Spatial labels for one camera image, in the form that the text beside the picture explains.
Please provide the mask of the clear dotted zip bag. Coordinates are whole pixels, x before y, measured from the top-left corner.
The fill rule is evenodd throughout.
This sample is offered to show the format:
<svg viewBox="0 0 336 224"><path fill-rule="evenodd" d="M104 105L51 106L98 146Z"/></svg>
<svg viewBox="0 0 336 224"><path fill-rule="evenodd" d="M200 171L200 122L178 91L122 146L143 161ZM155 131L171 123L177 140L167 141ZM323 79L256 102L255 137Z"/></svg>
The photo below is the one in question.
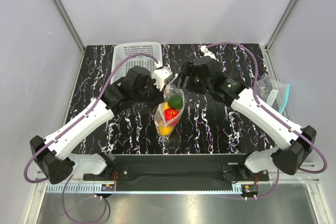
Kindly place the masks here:
<svg viewBox="0 0 336 224"><path fill-rule="evenodd" d="M169 137L176 125L179 123L184 107L185 95L182 89L176 86L177 74L163 89L164 101L157 106L154 123L157 133L161 137Z"/></svg>

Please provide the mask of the green lime fruit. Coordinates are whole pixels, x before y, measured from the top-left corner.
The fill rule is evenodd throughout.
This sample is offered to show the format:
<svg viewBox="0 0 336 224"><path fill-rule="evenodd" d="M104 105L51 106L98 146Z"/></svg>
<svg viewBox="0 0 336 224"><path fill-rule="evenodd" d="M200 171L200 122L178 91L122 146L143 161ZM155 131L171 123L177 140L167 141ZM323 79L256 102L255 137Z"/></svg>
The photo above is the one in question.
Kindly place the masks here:
<svg viewBox="0 0 336 224"><path fill-rule="evenodd" d="M183 98L179 95L170 96L167 103L169 107L176 109L176 110L181 109L184 105Z"/></svg>

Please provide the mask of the red apple fruit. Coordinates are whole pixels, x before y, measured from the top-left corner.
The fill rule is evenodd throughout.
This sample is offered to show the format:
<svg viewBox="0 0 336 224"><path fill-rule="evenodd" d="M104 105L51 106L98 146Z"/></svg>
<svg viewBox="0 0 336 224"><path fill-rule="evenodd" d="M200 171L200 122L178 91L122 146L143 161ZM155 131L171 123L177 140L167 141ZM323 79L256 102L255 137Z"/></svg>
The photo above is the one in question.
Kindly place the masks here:
<svg viewBox="0 0 336 224"><path fill-rule="evenodd" d="M179 114L179 111L174 108L168 108L164 111L166 121L170 121L174 119L175 117L178 116L178 114Z"/></svg>

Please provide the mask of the yellow orange fruit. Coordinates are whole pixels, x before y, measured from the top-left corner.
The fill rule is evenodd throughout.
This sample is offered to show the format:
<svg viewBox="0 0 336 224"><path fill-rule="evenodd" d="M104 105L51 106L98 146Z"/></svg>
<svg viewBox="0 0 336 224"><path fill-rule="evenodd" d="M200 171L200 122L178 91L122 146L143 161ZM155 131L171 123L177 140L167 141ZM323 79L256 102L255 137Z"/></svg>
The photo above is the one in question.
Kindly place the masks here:
<svg viewBox="0 0 336 224"><path fill-rule="evenodd" d="M161 127L162 127L162 120L155 120L155 127L156 127L156 129L159 131L160 129L161 129Z"/></svg>

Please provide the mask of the yellow lemon fruit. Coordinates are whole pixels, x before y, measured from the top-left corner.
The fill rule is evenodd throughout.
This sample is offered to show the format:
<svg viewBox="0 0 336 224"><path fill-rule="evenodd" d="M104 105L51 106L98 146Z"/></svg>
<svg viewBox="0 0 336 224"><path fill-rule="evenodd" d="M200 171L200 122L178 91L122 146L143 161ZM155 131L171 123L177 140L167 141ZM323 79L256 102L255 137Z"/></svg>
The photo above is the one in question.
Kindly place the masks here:
<svg viewBox="0 0 336 224"><path fill-rule="evenodd" d="M169 136L174 130L174 127L171 125L168 125L166 127L159 125L156 129L160 136Z"/></svg>

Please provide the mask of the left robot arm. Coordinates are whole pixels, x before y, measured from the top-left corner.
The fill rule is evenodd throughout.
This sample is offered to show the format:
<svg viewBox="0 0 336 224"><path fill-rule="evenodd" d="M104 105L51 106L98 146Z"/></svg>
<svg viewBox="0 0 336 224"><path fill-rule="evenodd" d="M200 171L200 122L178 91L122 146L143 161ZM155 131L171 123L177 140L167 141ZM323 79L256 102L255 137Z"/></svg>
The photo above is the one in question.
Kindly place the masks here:
<svg viewBox="0 0 336 224"><path fill-rule="evenodd" d="M150 73L135 66L119 80L108 82L100 98L95 98L75 118L53 134L30 140L33 161L51 184L58 184L71 175L81 175L85 180L113 179L113 156L104 153L73 154L72 150L99 126L133 107L145 103L155 108L164 102L164 89L172 76L166 67Z"/></svg>

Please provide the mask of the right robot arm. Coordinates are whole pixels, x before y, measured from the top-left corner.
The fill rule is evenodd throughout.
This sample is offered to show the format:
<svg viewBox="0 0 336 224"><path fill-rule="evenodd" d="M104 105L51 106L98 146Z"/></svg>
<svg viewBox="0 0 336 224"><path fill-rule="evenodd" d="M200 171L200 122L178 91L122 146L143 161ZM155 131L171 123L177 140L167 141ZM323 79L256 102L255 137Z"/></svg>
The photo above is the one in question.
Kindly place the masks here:
<svg viewBox="0 0 336 224"><path fill-rule="evenodd" d="M197 94L208 93L215 101L246 116L276 143L274 148L244 157L238 167L242 179L250 180L258 172L275 168L294 175L310 154L316 130L311 126L301 127L264 101L257 101L252 88L239 78L225 76L217 60L205 56L194 62L186 61L177 79L178 87Z"/></svg>

